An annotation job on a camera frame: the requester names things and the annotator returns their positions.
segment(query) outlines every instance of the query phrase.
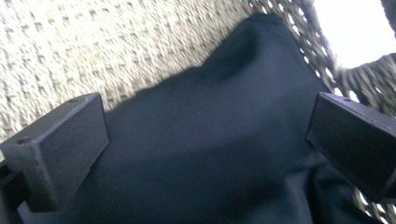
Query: black cloth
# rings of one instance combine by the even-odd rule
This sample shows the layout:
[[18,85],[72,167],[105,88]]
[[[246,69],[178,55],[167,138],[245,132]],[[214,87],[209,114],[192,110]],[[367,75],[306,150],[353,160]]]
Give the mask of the black cloth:
[[26,223],[377,223],[305,140],[328,91],[275,15],[106,114],[110,144],[59,213]]

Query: black fabric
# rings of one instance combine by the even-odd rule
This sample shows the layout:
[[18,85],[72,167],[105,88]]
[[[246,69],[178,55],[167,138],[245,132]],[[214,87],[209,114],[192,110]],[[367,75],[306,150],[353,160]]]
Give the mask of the black fabric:
[[328,91],[275,15],[106,114],[110,144],[60,213],[26,223],[377,223],[306,141]]

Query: woven wicker surface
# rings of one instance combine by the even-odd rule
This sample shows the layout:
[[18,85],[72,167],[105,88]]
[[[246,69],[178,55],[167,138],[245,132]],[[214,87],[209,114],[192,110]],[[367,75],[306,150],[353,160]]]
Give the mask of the woven wicker surface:
[[106,110],[199,65],[240,22],[238,0],[0,0],[0,142],[72,97]]

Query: bright light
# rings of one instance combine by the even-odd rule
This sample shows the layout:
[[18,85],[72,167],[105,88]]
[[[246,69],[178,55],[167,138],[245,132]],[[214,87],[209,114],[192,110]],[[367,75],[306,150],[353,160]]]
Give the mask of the bright light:
[[381,1],[315,0],[315,7],[339,66],[357,67],[396,52]]

